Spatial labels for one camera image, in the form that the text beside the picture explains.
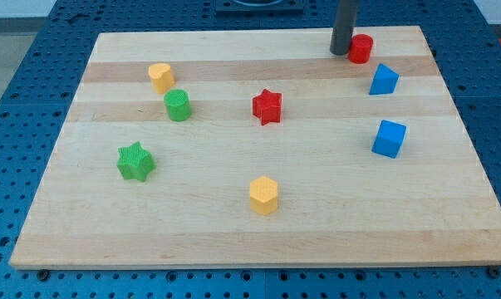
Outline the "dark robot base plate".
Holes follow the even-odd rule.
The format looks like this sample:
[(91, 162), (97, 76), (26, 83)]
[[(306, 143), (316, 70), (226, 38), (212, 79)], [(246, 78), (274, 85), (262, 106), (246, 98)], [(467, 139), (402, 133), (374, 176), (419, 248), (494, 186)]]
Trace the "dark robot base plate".
[(216, 13), (302, 12), (304, 0), (215, 0)]

